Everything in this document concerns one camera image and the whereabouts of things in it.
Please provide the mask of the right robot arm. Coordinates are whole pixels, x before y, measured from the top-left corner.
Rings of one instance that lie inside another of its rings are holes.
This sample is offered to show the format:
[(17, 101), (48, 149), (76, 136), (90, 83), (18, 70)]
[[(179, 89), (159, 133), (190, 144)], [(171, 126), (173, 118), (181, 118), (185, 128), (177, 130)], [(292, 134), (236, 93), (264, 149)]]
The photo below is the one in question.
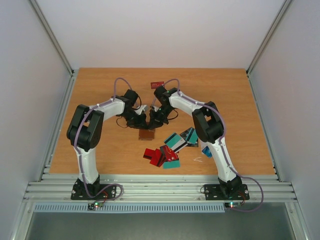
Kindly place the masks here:
[(221, 194), (225, 198), (234, 197), (242, 185), (242, 180), (233, 169), (225, 141), (225, 123), (215, 103), (197, 101), (177, 88), (165, 89), (163, 85), (154, 91), (155, 98), (161, 103), (157, 109), (149, 112), (149, 129), (156, 129), (168, 124), (168, 116), (174, 109), (179, 109), (193, 119), (195, 132), (209, 148), (214, 159)]

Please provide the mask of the brown leather card holder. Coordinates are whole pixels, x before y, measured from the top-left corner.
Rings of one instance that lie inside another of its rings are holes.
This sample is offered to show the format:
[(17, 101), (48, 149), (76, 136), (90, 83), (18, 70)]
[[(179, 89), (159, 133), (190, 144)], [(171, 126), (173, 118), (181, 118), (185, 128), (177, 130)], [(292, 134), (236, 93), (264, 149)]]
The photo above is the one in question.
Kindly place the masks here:
[(138, 139), (140, 141), (152, 141), (155, 138), (155, 129), (140, 129)]

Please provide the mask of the teal card bottom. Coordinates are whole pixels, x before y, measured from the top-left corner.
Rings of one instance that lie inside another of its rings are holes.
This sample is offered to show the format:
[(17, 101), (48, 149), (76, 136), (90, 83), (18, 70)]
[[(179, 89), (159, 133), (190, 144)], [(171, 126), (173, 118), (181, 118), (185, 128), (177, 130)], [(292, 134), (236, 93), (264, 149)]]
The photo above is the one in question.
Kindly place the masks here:
[(164, 143), (172, 149), (181, 139), (182, 137), (174, 132), (164, 141)]

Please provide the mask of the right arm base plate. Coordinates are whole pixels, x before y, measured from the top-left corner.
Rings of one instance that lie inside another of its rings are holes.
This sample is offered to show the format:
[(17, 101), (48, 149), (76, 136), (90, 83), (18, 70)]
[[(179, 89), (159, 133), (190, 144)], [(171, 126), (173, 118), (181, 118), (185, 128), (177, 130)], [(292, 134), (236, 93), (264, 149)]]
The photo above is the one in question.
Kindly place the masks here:
[(246, 184), (241, 184), (233, 193), (227, 193), (227, 191), (223, 190), (219, 184), (205, 184), (203, 188), (207, 201), (240, 201), (250, 199), (249, 190)]

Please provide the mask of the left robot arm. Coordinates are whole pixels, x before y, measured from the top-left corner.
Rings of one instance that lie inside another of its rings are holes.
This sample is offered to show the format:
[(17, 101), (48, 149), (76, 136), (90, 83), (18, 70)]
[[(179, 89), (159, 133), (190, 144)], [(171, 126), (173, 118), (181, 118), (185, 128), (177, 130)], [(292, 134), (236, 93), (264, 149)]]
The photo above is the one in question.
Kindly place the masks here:
[(78, 162), (79, 175), (73, 185), (71, 198), (96, 199), (108, 185), (100, 185), (100, 175), (96, 164), (96, 147), (101, 139), (104, 121), (112, 117), (122, 117), (133, 129), (147, 129), (147, 105), (135, 107), (140, 96), (128, 89), (124, 95), (115, 95), (96, 105), (80, 104), (76, 107), (66, 136), (73, 146)]

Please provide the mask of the teal card with stripe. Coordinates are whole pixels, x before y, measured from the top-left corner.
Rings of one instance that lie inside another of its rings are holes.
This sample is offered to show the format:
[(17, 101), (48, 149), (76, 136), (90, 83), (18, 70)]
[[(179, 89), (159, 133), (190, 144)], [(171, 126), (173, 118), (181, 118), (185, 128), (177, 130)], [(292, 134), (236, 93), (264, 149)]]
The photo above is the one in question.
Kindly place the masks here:
[(198, 141), (197, 132), (193, 127), (190, 128), (185, 140), (188, 144), (192, 145), (194, 145)]

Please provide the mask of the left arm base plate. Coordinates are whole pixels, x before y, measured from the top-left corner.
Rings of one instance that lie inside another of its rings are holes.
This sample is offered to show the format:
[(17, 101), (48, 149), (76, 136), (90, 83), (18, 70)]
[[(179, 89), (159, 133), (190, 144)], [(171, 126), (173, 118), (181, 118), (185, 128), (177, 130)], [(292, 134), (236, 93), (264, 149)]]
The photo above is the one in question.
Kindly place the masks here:
[(77, 182), (73, 185), (72, 191), (71, 191), (71, 200), (104, 200), (107, 199), (113, 199), (116, 197), (116, 186), (109, 186), (108, 188), (105, 188), (103, 192), (99, 193), (104, 187), (106, 187), (106, 184), (87, 184), (87, 190), (89, 194), (92, 196), (90, 197), (86, 191), (85, 185), (83, 182)]

